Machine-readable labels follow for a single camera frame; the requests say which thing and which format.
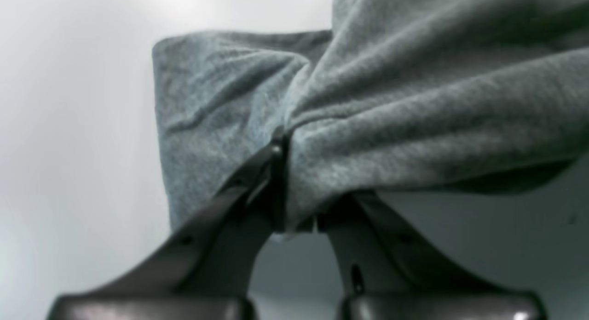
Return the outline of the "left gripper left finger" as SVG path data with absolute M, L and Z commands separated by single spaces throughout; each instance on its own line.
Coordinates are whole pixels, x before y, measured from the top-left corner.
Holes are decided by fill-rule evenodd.
M 145 261 L 90 292 L 58 297 L 49 320 L 255 320 L 257 254 L 286 228 L 288 134 L 242 163 Z

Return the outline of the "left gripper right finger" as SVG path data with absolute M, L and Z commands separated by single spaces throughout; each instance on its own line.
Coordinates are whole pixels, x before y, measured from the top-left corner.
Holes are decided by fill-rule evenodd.
M 433 246 L 374 192 L 337 199 L 317 217 L 345 295 L 338 320 L 546 320 L 531 291 L 475 275 Z

